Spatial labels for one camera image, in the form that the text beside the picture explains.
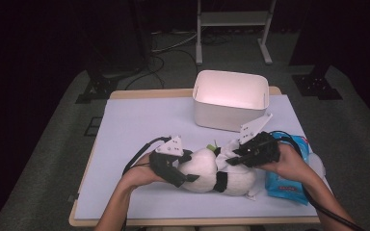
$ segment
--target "table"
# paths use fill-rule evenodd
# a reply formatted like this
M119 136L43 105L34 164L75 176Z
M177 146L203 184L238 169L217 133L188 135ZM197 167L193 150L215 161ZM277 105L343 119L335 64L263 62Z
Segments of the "table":
M179 90L127 90L127 91L114 91L110 98L111 99L143 99L143 98L164 98L164 97L191 97L192 91L190 89L179 89ZM276 87L270 87L271 95L281 94L281 91ZM82 184L79 188L79 193L82 190L83 183L87 177L88 169L93 160L92 155L88 161L85 174L83 176ZM78 219L75 218L76 209L79 200L74 201L72 211L69 216L69 223L73 226L95 226L98 219L87 218ZM238 218L136 218L128 219L127 225L129 226L172 226L172 225L242 225L242 224L263 224L263 223L314 223L319 222L318 217L314 216L298 216L298 217L238 217Z
M263 36L257 40L260 51L263 55L265 64L272 64L272 58L266 47L266 40L269 34L275 10L276 0L272 0L268 11L260 12L205 12L201 11L200 1L198 0L197 18L197 64L202 64L202 45L201 27L202 26L264 26Z

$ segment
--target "blue package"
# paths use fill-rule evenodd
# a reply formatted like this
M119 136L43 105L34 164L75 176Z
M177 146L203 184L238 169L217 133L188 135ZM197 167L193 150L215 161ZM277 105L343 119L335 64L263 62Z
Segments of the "blue package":
M275 139L279 139L281 137L291 137L299 146L300 150L302 151L303 159L308 164L309 147L308 141L305 137L290 136L283 132L273 132L271 135ZM300 182L287 180L271 171L266 171L265 187L269 196L290 199L303 205L308 204L308 200L304 195L302 184Z

